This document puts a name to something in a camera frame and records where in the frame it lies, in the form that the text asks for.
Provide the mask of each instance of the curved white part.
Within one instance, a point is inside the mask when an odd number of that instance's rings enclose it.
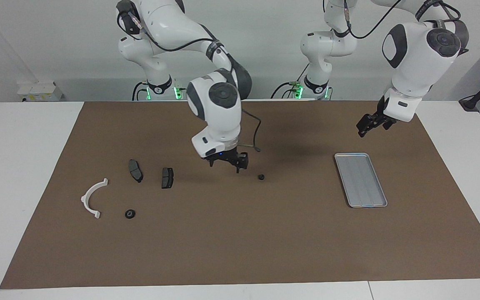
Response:
[[[105,178],[102,182],[99,182],[99,183],[96,183],[94,184],[87,192],[86,194],[84,194],[84,196],[82,196],[80,198],[80,201],[84,204],[84,207],[86,208],[87,211],[89,211],[90,213],[93,213],[95,218],[96,219],[99,219],[99,216],[101,215],[101,213],[97,210],[93,210],[90,208],[90,206],[88,205],[88,200],[90,200],[90,196],[96,191],[98,190],[99,188],[102,188],[103,186],[107,186],[108,185],[108,179]]]

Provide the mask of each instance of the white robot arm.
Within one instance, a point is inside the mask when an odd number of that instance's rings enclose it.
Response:
[[[174,79],[162,59],[155,55],[179,50],[204,53],[218,70],[192,80],[187,87],[188,104],[207,127],[192,138],[200,157],[223,160],[247,169],[248,154],[238,153],[242,119],[240,101],[251,92],[249,73],[227,52],[203,25],[185,15],[182,0],[141,0],[139,5],[121,0],[116,6],[120,28],[131,36],[122,38],[120,53],[145,71],[155,95],[171,87]]]
[[[379,101],[377,112],[365,115],[357,124],[359,135],[383,125],[389,129],[397,120],[409,122],[433,84],[448,70],[457,56],[465,53],[468,30],[460,14],[441,0],[371,0],[377,5],[406,10],[417,22],[396,25],[386,36],[382,52],[396,70]],[[302,79],[305,98],[321,99],[331,75],[330,57],[350,55],[356,49],[351,14],[356,0],[329,0],[325,21],[331,32],[313,32],[303,37],[301,50],[309,59]],[[453,17],[450,9],[459,14]]]

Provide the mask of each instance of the metal tray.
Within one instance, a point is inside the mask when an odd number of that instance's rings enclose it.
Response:
[[[385,194],[366,153],[335,155],[347,202],[353,208],[385,207]]]

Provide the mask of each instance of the black washer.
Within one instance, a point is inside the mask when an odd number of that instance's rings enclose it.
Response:
[[[127,219],[132,219],[135,217],[136,211],[133,211],[132,209],[129,209],[128,211],[125,212],[125,217]]]

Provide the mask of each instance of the white wall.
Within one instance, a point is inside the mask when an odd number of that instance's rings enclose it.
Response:
[[[40,80],[55,80],[68,100],[128,100],[143,71],[118,53],[124,34],[115,21],[117,0],[0,0],[0,31]],[[255,80],[251,98],[269,97],[280,83],[295,80],[307,59],[303,34],[328,30],[321,0],[185,0],[187,15],[205,24]],[[436,84],[427,99],[442,100],[480,58],[480,0],[449,0],[470,30],[470,52]],[[358,34],[367,32],[386,7],[362,0],[352,16]],[[395,10],[350,57],[332,60],[335,99],[378,99],[392,75],[381,54],[395,23],[413,21]],[[181,84],[215,69],[200,53],[165,53]],[[0,49],[0,101],[16,101],[23,76]]]

